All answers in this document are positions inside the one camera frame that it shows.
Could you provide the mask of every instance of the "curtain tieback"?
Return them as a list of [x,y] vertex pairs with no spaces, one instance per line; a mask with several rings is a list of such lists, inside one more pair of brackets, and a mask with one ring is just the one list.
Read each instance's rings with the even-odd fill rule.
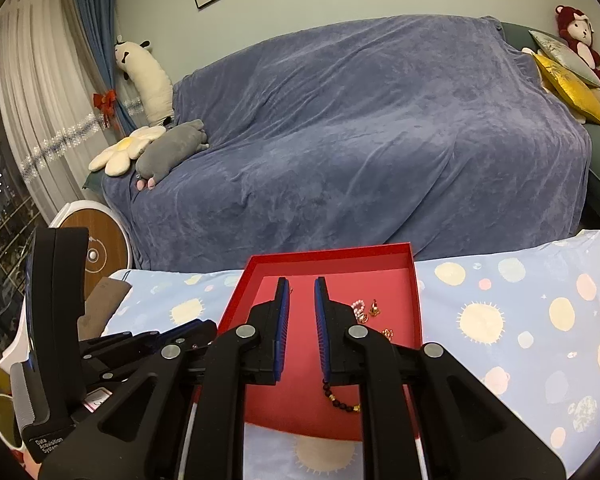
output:
[[109,90],[106,94],[94,94],[93,106],[102,112],[104,127],[109,128],[110,119],[113,117],[113,103],[116,101],[116,91]]

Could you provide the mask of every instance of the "metal screw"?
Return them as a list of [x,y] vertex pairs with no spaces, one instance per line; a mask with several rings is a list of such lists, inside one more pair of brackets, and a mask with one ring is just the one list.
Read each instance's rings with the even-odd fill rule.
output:
[[180,355],[180,347],[178,345],[167,345],[162,349],[160,355],[165,359],[174,359]]
[[362,339],[363,337],[366,337],[368,333],[369,330],[366,329],[366,326],[352,325],[349,327],[349,335],[356,339]]
[[424,353],[429,357],[437,358],[440,357],[444,352],[445,349],[443,349],[438,343],[429,343],[424,347]]
[[240,325],[235,329],[235,335],[243,339],[253,336],[256,333],[256,329],[251,325]]

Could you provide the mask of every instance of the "flower-shaped pillow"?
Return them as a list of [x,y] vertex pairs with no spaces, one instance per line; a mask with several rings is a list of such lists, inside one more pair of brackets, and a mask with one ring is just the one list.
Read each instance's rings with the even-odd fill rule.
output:
[[104,172],[109,176],[125,174],[131,166],[131,160],[136,160],[144,153],[146,147],[159,138],[167,129],[164,126],[143,126],[138,128],[117,144],[109,146],[97,155],[89,164],[89,171]]

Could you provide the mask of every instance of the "red teddy bear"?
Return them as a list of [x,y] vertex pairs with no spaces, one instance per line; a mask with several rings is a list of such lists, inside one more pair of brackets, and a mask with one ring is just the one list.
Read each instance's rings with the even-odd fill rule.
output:
[[593,50],[593,28],[584,12],[573,7],[559,6],[558,29],[560,37],[567,41],[569,48],[578,54],[600,78],[600,54]]

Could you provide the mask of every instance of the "red tray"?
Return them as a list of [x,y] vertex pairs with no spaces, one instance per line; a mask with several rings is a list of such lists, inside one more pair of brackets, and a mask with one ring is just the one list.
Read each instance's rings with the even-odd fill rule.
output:
[[[419,348],[422,326],[411,246],[252,256],[218,332],[245,323],[253,305],[272,300],[280,276],[291,288],[285,368],[276,386],[247,386],[245,421],[287,433],[362,440],[360,416],[337,410],[322,391],[314,281],[324,276],[332,300],[363,300],[367,312],[376,300],[381,313],[366,325],[380,332],[390,328],[393,343]],[[356,386],[334,388],[333,393],[347,404],[358,403]]]

